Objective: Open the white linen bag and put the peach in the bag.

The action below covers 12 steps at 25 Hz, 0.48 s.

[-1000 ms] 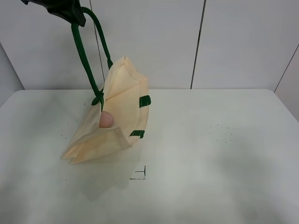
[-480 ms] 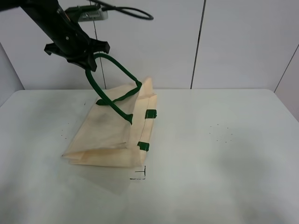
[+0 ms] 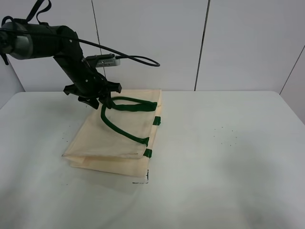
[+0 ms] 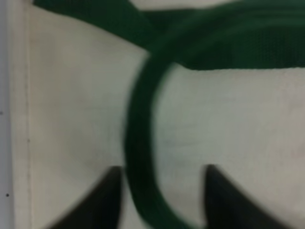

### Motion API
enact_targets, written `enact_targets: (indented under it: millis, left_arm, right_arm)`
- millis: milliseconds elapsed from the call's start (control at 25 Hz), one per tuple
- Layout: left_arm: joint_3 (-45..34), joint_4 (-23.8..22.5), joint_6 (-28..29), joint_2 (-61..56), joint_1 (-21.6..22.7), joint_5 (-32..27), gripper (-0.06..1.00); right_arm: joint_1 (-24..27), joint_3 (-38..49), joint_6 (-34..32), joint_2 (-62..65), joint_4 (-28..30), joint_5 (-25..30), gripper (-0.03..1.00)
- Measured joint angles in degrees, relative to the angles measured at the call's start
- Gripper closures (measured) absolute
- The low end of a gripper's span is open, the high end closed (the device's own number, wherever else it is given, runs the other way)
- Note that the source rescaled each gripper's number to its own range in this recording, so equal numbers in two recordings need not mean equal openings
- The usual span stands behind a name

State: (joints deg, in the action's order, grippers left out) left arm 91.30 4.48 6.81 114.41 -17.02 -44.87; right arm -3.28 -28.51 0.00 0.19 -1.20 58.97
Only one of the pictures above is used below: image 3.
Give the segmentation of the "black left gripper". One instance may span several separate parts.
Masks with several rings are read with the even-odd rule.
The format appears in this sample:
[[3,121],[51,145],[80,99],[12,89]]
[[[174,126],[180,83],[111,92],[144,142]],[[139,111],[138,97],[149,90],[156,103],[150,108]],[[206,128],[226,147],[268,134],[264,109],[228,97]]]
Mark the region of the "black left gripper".
[[63,70],[72,81],[72,84],[65,86],[63,90],[66,95],[77,95],[79,102],[94,109],[99,108],[99,102],[108,109],[115,106],[111,92],[120,93],[121,85],[108,81],[91,62],[85,58],[76,61],[71,57],[63,57]]

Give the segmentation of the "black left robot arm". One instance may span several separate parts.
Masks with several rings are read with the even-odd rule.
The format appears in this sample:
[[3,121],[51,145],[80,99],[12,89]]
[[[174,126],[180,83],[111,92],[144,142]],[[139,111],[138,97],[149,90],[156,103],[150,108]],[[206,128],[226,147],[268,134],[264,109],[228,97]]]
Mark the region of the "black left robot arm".
[[15,20],[6,22],[0,29],[0,54],[18,60],[52,57],[72,81],[64,88],[66,95],[76,95],[80,102],[94,109],[100,104],[111,109],[112,92],[120,93],[122,87],[106,79],[96,69],[99,61],[113,58],[113,54],[83,56],[78,35],[67,26],[22,24]]

